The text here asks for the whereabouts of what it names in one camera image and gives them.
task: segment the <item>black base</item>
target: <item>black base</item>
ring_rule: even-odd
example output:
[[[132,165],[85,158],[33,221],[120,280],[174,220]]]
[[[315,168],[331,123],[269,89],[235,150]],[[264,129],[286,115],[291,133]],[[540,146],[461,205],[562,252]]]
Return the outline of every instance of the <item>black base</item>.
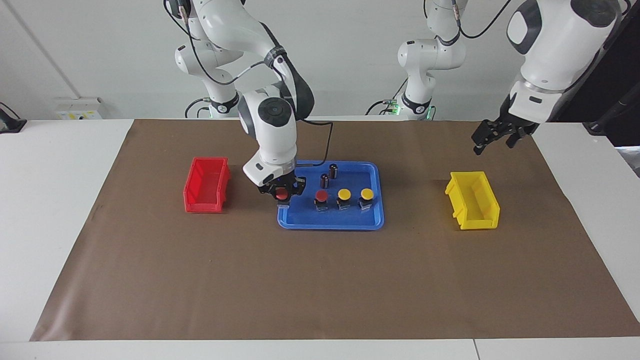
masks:
[[[602,126],[599,126],[599,125],[594,124],[592,122],[583,122],[582,125],[584,126],[585,129],[587,129],[587,132],[590,135],[593,135],[593,136],[607,136],[607,133],[605,133],[604,128]]]
[[[16,120],[16,127],[13,129],[0,129],[0,134],[17,134],[20,132],[20,130],[22,130],[22,128],[24,127],[24,125],[27,123],[27,120]]]

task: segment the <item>plastic bin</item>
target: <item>plastic bin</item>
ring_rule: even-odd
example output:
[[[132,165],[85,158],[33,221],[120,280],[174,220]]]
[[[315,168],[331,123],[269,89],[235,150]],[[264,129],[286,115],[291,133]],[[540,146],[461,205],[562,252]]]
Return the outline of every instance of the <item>plastic bin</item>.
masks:
[[[227,158],[194,158],[184,186],[188,213],[221,213],[231,172]]]
[[[500,206],[483,171],[452,172],[445,193],[462,230],[495,229]]]

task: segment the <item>black cable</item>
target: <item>black cable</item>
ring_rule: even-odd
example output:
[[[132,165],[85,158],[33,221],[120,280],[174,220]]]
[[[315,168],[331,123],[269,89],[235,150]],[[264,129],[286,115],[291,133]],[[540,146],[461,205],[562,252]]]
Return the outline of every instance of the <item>black cable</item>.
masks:
[[[193,55],[196,57],[196,60],[198,60],[198,65],[200,66],[200,68],[202,69],[202,71],[204,71],[204,74],[214,83],[218,84],[218,85],[222,85],[222,86],[226,86],[226,85],[231,85],[232,83],[235,83],[236,80],[238,80],[242,75],[244,75],[247,71],[253,69],[254,67],[258,66],[258,65],[262,65],[264,63],[264,61],[258,61],[257,63],[249,66],[248,68],[244,69],[240,74],[238,74],[236,77],[234,77],[233,79],[231,79],[231,81],[227,81],[226,83],[222,83],[221,81],[218,81],[214,78],[211,77],[211,75],[209,75],[209,72],[207,71],[207,69],[205,69],[204,65],[202,65],[202,61],[200,61],[200,57],[198,56],[198,51],[196,51],[196,45],[193,43],[193,37],[191,36],[191,29],[189,28],[189,23],[186,24],[187,27],[187,34],[189,34],[189,43],[191,44],[191,50],[193,50]]]
[[[203,97],[201,99],[196,99],[194,100],[191,104],[189,104],[189,106],[187,106],[187,108],[184,110],[184,118],[188,119],[189,118],[189,110],[191,110],[191,108],[195,105],[198,104],[200,102],[209,102],[209,98],[208,97]]]
[[[398,91],[396,91],[396,93],[393,95],[393,97],[391,97],[391,100],[393,101],[396,96],[398,96],[398,94],[400,94],[400,91],[402,90],[402,88],[407,84],[407,82],[409,81],[409,78],[404,79],[404,82],[402,83],[402,85],[400,85],[400,87],[398,88]],[[387,108],[382,110],[378,115],[382,115],[384,113],[390,113],[392,112],[392,110],[389,109],[389,105],[387,105]]]
[[[275,67],[273,68],[273,71],[276,72],[276,74],[278,74],[278,76],[280,76],[280,80],[282,81],[282,83],[284,83],[284,75],[282,75],[282,73],[276,69]]]
[[[326,159],[329,156],[329,147],[331,146],[331,135],[333,134],[333,122],[312,122],[309,120],[301,120],[302,122],[309,124],[309,125],[315,125],[315,126],[327,126],[329,125],[329,137],[326,140],[326,150],[324,151],[324,159],[322,160],[321,163],[318,164],[300,164],[297,165],[298,167],[321,167],[322,165],[324,165],[326,163]]]
[[[491,20],[491,22],[489,23],[489,25],[486,26],[486,28],[484,30],[482,30],[480,33],[478,33],[477,35],[468,35],[464,30],[462,30],[462,24],[460,22],[458,22],[458,28],[460,29],[460,33],[465,37],[465,38],[469,38],[469,39],[474,39],[474,38],[479,38],[481,36],[484,35],[484,33],[487,32],[487,30],[489,30],[490,27],[493,26],[493,24],[495,23],[496,20],[498,20],[498,18],[500,17],[500,15],[502,14],[502,12],[504,11],[504,9],[507,8],[507,6],[509,5],[509,3],[511,2],[511,0],[507,0],[504,5],[502,5],[502,8],[500,9],[500,11],[495,15],[495,17],[493,18],[493,20]]]
[[[173,20],[173,22],[178,25],[178,28],[180,28],[180,30],[182,30],[185,34],[189,35],[190,38],[192,38],[193,40],[199,40],[195,37],[192,37],[190,33],[188,33],[181,25],[180,23],[175,20],[175,17],[173,17],[173,14],[171,14],[171,12],[169,11],[169,9],[167,9],[166,7],[166,1],[162,0],[162,6],[164,7],[164,10],[166,11],[166,14],[169,15],[169,17],[171,18],[171,20]]]
[[[625,9],[625,11],[622,12],[622,16],[625,16],[631,9],[631,1],[629,0],[622,0],[622,1],[624,1],[625,4],[627,4],[627,8]]]
[[[208,110],[208,109],[209,109],[209,108],[200,108],[200,109],[198,109],[198,112],[196,113],[196,116],[198,117],[198,119],[200,118],[200,112],[201,112],[202,110]]]
[[[373,110],[373,108],[375,108],[375,107],[376,107],[376,106],[378,106],[378,105],[384,104],[384,103],[385,103],[385,101],[384,101],[384,100],[376,101],[373,105],[371,105],[371,106],[369,107],[369,109],[367,110],[367,112],[366,112],[364,115],[365,115],[365,116],[366,116],[366,115],[368,115],[368,114],[371,112],[371,110]]]
[[[11,109],[7,104],[3,103],[0,101],[0,105],[4,106],[7,110],[9,110],[10,112],[12,112],[15,115],[16,120],[19,120],[20,117],[18,116],[18,114],[15,113],[15,111],[13,109]]]

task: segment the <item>yellow bin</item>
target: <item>yellow bin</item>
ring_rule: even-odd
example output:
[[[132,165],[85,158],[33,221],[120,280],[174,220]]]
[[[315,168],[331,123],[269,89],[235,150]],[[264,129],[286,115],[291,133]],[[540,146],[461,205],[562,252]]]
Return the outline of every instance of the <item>yellow bin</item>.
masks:
[[[445,193],[462,230],[495,229],[500,206],[483,171],[452,172]]]

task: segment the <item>white wall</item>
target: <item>white wall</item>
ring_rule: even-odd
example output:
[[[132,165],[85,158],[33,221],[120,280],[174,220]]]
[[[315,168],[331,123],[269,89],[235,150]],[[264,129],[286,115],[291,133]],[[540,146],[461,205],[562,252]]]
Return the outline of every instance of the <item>white wall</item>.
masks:
[[[185,106],[206,92],[173,62],[174,49],[186,36],[167,17],[161,1],[0,0],[0,101],[23,117],[52,119],[54,98],[70,94],[19,29],[10,6],[77,92],[100,97],[112,117],[181,117]],[[523,61],[505,36],[520,3],[513,1],[483,37],[465,40],[462,68],[434,72],[437,118],[496,116]],[[465,31],[484,28],[502,4],[470,1]],[[246,7],[269,25],[312,87],[313,115],[358,115],[390,97],[406,77],[397,64],[399,45],[433,37],[421,0],[247,0]],[[247,54],[226,69],[237,73],[258,60]],[[274,80],[260,67],[237,87],[249,91]]]

